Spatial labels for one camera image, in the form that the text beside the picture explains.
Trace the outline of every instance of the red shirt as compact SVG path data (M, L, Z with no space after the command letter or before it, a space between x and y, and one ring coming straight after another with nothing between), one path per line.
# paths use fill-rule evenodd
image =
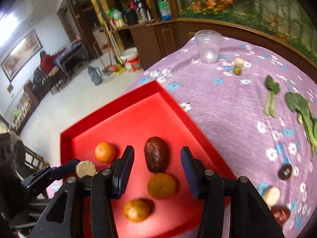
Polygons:
M46 71L47 74L56 66L54 63L55 56L45 55L41 60L41 67Z

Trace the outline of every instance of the tiled floor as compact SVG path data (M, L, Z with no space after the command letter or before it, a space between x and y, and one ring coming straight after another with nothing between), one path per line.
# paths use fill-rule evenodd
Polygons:
M105 65L109 62L103 58ZM100 60L90 63L103 69ZM70 125L120 96L142 71L112 76L95 86L87 73L87 67L77 69L72 80L61 92L48 93L36 108L22 130L21 138L26 146L40 154L51 165L60 162L60 133Z

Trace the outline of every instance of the person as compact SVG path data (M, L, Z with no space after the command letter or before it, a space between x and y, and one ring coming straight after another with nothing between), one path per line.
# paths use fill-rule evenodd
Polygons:
M41 67L42 69L47 73L49 77L55 75L59 68L55 64L55 56L48 55L45 50L42 50L40 52L40 58L41 58Z

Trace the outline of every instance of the gray watering can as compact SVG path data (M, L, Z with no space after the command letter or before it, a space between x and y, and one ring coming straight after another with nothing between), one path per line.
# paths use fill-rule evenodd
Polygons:
M88 74L91 78L91 81L95 84L95 86L102 83L102 73L98 67L94 68L89 65L87 69L88 69Z

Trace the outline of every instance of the red tray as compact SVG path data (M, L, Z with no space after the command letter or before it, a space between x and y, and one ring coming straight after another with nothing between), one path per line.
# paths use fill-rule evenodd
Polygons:
M158 136L167 142L171 161L166 173L176 177L177 193L168 200L152 199L146 184L153 175L147 170L144 144ZM197 226L203 202L190 193L180 160L180 150L188 146L195 158L221 176L236 179L226 162L177 102L157 83L147 83L103 106L61 133L61 163L78 158L90 160L97 171L110 164L95 158L98 143L108 141L120 158L127 145L135 151L134 165L126 193L112 200L115 223L120 238L168 238ZM132 223L123 214L124 205L132 199L145 199L154 205L147 220ZM87 228L85 236L89 237Z

